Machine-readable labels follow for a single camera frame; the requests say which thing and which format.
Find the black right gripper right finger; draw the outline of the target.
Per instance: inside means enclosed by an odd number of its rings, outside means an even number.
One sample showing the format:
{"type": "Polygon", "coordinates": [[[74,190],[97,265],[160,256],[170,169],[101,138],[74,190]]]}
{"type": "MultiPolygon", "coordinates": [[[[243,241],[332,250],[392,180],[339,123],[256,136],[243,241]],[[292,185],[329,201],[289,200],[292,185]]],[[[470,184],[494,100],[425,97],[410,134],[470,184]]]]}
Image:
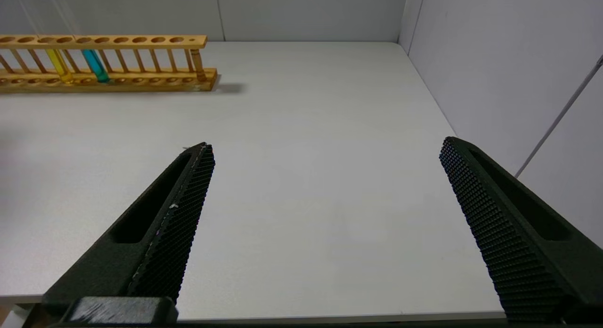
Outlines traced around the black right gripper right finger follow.
{"type": "Polygon", "coordinates": [[[601,319],[597,244],[472,143],[439,158],[507,319],[601,319]]]}

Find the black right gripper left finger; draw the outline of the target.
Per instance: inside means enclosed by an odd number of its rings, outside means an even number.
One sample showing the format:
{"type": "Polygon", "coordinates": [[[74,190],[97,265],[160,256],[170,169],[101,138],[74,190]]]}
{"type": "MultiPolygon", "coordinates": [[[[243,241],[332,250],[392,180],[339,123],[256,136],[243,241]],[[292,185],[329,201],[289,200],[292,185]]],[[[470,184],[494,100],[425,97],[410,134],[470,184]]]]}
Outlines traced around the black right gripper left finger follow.
{"type": "Polygon", "coordinates": [[[85,296],[167,296],[177,301],[215,158],[202,142],[184,150],[42,298],[62,315],[85,296]]]}

